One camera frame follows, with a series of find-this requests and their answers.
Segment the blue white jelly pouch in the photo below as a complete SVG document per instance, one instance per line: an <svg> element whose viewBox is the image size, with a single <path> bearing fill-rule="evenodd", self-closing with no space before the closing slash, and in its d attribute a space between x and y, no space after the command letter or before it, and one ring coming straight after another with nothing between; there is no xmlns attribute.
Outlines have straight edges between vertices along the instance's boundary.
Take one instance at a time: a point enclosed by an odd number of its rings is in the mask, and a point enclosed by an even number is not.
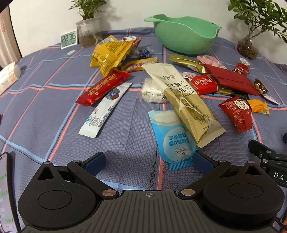
<svg viewBox="0 0 287 233"><path fill-rule="evenodd" d="M199 147L174 110L150 111L148 116L158 144L160 157L174 171L193 165Z"/></svg>

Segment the green plastic bowl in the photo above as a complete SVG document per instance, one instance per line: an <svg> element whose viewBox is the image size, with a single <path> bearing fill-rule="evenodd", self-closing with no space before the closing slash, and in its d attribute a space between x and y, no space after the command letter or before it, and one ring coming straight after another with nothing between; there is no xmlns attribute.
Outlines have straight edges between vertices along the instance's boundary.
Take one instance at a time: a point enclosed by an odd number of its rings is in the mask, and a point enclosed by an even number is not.
<svg viewBox="0 0 287 233"><path fill-rule="evenodd" d="M192 16L167 17L159 14L144 20L153 23L155 34L163 46L187 55L207 51L222 29L217 24Z"/></svg>

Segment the white plant tag left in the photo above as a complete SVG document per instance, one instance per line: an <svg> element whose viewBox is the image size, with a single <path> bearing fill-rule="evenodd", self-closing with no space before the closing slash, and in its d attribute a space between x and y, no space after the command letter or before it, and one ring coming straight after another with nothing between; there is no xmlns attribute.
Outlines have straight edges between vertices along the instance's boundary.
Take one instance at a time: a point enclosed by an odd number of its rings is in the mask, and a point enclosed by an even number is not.
<svg viewBox="0 0 287 233"><path fill-rule="evenodd" d="M72 55L73 53L75 53L75 50L69 51L69 52L67 52L65 55L66 55L66 56L70 56L70 55Z"/></svg>

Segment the red long snack bar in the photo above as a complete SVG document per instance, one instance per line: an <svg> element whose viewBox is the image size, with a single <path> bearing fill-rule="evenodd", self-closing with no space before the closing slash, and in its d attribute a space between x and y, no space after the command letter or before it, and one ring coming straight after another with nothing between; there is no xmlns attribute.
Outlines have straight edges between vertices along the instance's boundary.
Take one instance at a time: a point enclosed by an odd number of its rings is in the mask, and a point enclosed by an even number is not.
<svg viewBox="0 0 287 233"><path fill-rule="evenodd" d="M128 72L113 70L111 74L108 74L94 86L85 91L75 103L81 104L83 106L91 106L100 100L109 91L125 82L129 76L130 73Z"/></svg>

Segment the clear nut bar packet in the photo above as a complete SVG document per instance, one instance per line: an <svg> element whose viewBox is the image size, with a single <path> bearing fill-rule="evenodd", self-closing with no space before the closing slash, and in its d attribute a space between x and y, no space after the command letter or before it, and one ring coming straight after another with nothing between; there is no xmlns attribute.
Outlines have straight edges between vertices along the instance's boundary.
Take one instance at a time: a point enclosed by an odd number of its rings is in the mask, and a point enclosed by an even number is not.
<svg viewBox="0 0 287 233"><path fill-rule="evenodd" d="M280 103L278 101L276 101L273 97L271 97L269 95L269 91L268 89L266 89L266 87L263 85L263 83L256 78L254 80L254 88L263 96L264 99L266 99L267 101L275 104L275 105L280 105Z"/></svg>

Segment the white blueberry stick packet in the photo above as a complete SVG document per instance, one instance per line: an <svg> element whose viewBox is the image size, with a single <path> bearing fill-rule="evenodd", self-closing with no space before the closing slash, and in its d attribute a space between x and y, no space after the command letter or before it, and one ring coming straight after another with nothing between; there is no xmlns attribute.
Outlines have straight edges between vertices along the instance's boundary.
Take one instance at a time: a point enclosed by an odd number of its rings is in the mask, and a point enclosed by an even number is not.
<svg viewBox="0 0 287 233"><path fill-rule="evenodd" d="M109 91L87 118L78 134L89 138L95 138L112 110L131 85L131 82L124 82Z"/></svg>

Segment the pink snack packet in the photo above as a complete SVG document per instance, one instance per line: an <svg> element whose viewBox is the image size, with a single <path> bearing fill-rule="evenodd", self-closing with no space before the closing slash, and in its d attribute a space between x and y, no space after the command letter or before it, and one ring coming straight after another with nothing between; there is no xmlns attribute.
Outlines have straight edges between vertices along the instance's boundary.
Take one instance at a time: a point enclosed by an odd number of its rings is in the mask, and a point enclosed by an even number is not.
<svg viewBox="0 0 287 233"><path fill-rule="evenodd" d="M198 55L197 59L198 59L198 61L200 61L203 64L207 64L207 65L211 65L211 66L227 69L227 67L225 67L220 61L218 61L218 59L214 58L213 56Z"/></svg>

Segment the yellow red stick packet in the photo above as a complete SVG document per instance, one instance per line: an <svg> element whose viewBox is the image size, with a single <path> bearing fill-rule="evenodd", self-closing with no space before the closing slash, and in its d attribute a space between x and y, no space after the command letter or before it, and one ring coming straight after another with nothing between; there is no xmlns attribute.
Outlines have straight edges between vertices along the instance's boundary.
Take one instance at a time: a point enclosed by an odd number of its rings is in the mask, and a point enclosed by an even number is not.
<svg viewBox="0 0 287 233"><path fill-rule="evenodd" d="M121 71L128 72L128 73L142 71L143 65L150 65L150 64L155 64L155 63L158 63L158 59L156 57L135 60L135 61L128 62L125 65L121 66Z"/></svg>

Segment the red square snack packet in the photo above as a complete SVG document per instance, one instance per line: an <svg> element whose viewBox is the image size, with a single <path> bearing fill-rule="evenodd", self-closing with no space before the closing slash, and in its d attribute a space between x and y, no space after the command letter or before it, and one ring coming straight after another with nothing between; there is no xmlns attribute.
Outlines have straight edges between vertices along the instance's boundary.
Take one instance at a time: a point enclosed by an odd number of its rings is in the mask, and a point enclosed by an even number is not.
<svg viewBox="0 0 287 233"><path fill-rule="evenodd" d="M219 107L236 126L236 132L251 130L251 109L245 100L232 97L219 104Z"/></svg>

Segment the gold long stick packet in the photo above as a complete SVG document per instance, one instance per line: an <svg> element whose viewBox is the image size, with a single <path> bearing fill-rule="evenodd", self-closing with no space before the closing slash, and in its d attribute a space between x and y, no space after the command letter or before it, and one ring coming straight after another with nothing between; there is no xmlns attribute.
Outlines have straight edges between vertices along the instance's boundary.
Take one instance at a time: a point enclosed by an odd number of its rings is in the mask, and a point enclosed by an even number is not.
<svg viewBox="0 0 287 233"><path fill-rule="evenodd" d="M210 70L205 67L205 65L199 61L192 60L184 56L179 56L176 54L169 55L169 59L181 66L184 66L190 70L193 70L199 74L211 74Z"/></svg>

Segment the dark red gold pouch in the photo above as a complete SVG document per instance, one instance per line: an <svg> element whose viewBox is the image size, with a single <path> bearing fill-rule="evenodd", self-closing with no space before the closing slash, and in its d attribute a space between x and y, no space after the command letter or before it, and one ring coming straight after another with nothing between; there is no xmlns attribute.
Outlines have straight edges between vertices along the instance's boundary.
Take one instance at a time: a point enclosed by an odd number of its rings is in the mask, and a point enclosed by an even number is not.
<svg viewBox="0 0 287 233"><path fill-rule="evenodd" d="M220 85L254 96L260 96L259 92L253 87L253 84L246 76L216 66L207 64L204 64L204 66L211 72Z"/></svg>

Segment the small orange candy packet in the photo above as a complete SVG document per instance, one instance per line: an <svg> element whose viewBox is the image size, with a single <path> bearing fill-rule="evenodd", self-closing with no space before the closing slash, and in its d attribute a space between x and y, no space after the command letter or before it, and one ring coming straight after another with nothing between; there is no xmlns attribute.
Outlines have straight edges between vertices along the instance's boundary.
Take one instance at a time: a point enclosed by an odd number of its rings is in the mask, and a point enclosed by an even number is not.
<svg viewBox="0 0 287 233"><path fill-rule="evenodd" d="M261 113L261 114L266 114L266 115L270 114L269 108L266 102L263 102L259 99L251 99L251 100L248 100L248 104L251 107L251 111L254 113Z"/></svg>

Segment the blue foil candy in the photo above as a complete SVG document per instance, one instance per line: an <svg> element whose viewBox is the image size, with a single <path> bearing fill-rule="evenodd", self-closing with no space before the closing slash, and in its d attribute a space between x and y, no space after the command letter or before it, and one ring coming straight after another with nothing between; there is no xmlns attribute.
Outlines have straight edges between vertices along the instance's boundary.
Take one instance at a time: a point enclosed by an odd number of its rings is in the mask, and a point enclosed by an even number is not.
<svg viewBox="0 0 287 233"><path fill-rule="evenodd" d="M148 49L141 49L139 51L139 58L146 59L146 58L149 58L149 56L150 56L150 51Z"/></svg>

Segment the clear nougat candy packet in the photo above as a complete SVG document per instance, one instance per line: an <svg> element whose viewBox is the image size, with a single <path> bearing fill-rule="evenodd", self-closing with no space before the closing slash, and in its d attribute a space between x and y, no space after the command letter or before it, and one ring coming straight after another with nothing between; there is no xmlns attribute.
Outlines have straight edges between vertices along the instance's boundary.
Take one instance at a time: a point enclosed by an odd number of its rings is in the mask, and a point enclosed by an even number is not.
<svg viewBox="0 0 287 233"><path fill-rule="evenodd" d="M165 103L167 98L159 86L151 78L146 78L138 95L138 99L149 103Z"/></svg>

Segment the red white snack bag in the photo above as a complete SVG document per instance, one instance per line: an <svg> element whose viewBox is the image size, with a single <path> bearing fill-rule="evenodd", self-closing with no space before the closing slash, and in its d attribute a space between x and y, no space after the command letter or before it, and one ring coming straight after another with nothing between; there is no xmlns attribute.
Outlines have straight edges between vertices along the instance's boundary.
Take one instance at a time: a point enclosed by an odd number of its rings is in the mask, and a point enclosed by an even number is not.
<svg viewBox="0 0 287 233"><path fill-rule="evenodd" d="M137 37L137 36L126 36L120 39L120 41L132 41L132 47L137 48L141 40L143 39L142 37Z"/></svg>

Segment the cream gold milk tea pouch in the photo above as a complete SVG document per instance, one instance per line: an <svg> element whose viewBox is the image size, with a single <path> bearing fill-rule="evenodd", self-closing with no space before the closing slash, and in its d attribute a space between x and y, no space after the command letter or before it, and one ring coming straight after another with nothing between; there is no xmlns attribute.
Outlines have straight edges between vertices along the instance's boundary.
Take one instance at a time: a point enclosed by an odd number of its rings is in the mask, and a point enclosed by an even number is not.
<svg viewBox="0 0 287 233"><path fill-rule="evenodd" d="M163 91L198 147L205 147L226 132L195 89L173 65L147 64L143 65L143 69Z"/></svg>

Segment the white tissue box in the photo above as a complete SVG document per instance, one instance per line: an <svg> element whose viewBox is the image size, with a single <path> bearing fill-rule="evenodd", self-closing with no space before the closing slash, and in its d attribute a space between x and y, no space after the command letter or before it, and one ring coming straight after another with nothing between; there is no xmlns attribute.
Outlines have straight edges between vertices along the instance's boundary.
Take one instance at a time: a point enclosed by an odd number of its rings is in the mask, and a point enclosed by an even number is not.
<svg viewBox="0 0 287 233"><path fill-rule="evenodd" d="M0 94L3 94L20 77L21 69L18 64L12 62L4 67L0 72Z"/></svg>

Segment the white plant tag right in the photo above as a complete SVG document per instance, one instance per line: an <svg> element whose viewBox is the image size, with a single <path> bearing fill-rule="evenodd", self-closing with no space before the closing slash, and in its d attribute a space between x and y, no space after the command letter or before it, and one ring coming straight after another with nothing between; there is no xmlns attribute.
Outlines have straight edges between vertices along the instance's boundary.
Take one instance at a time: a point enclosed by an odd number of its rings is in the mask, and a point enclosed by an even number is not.
<svg viewBox="0 0 287 233"><path fill-rule="evenodd" d="M246 66L250 66L251 65L245 58L240 58L240 61Z"/></svg>

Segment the small-leaf plant in white pot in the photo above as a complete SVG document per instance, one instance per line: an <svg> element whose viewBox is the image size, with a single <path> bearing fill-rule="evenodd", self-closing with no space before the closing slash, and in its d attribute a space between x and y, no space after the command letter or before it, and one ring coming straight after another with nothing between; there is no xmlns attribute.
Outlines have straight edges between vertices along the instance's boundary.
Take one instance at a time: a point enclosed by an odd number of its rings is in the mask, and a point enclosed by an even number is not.
<svg viewBox="0 0 287 233"><path fill-rule="evenodd" d="M103 40L100 29L100 14L104 13L101 9L107 1L103 0L75 0L71 1L69 8L78 9L82 20L76 22L78 39L81 47L91 47Z"/></svg>

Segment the white plant tag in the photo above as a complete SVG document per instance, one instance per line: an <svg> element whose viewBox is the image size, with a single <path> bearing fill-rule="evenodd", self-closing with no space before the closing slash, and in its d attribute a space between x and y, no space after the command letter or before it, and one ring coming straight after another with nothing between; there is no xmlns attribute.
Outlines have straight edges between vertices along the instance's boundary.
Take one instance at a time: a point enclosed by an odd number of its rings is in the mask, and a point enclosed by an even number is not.
<svg viewBox="0 0 287 233"><path fill-rule="evenodd" d="M75 53L75 50L69 51L69 52L67 52L65 55L66 55L66 56L70 56L70 55L72 55L73 53Z"/></svg>
<svg viewBox="0 0 287 233"><path fill-rule="evenodd" d="M246 66L250 66L251 65L245 58L240 58L240 61Z"/></svg>

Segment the white digital clock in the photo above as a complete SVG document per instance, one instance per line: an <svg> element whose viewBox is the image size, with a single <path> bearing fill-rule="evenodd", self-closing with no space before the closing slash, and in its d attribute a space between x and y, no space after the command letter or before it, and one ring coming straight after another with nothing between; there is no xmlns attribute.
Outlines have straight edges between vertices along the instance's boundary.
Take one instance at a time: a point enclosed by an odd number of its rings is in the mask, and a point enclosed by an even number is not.
<svg viewBox="0 0 287 233"><path fill-rule="evenodd" d="M61 35L61 49L71 47L78 44L77 31L72 31L66 34Z"/></svg>

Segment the red Biscuit packet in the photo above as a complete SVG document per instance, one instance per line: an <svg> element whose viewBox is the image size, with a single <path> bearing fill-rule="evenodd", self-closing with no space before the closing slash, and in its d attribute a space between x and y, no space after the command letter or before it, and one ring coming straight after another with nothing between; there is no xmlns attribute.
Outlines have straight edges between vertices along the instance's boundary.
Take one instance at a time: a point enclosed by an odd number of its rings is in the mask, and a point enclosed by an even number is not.
<svg viewBox="0 0 287 233"><path fill-rule="evenodd" d="M199 95L214 93L219 89L218 84L208 75L195 76L191 79L191 84Z"/></svg>

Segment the broad-leaf plant in glass vase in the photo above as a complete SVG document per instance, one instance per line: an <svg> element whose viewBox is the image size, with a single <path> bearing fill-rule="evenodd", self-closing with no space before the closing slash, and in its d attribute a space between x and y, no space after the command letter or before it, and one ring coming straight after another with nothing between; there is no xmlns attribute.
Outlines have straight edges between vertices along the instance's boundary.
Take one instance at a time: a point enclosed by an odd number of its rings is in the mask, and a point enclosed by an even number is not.
<svg viewBox="0 0 287 233"><path fill-rule="evenodd" d="M234 18L244 21L248 34L237 43L237 51L248 59L259 54L252 40L264 32L273 32L286 42L286 9L274 1L230 0L229 11L235 12Z"/></svg>

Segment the yellow snack bag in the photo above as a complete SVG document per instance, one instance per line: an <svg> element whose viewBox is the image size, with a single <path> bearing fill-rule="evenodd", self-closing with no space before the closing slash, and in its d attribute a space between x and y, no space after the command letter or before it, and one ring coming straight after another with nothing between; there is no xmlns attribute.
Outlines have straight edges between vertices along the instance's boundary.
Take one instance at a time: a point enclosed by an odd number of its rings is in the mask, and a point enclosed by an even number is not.
<svg viewBox="0 0 287 233"><path fill-rule="evenodd" d="M90 66L99 67L106 77L125 61L132 49L132 41L119 41L110 35L96 45Z"/></svg>

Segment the small red candy packet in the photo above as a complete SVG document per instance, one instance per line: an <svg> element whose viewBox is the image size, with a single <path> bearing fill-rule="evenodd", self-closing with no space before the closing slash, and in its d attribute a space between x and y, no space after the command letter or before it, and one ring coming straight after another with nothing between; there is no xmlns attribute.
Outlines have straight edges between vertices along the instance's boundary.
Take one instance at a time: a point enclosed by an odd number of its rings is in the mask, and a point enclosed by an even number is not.
<svg viewBox="0 0 287 233"><path fill-rule="evenodd" d="M243 64L243 63L237 63L232 71L237 72L239 74L249 74L250 73L250 67Z"/></svg>

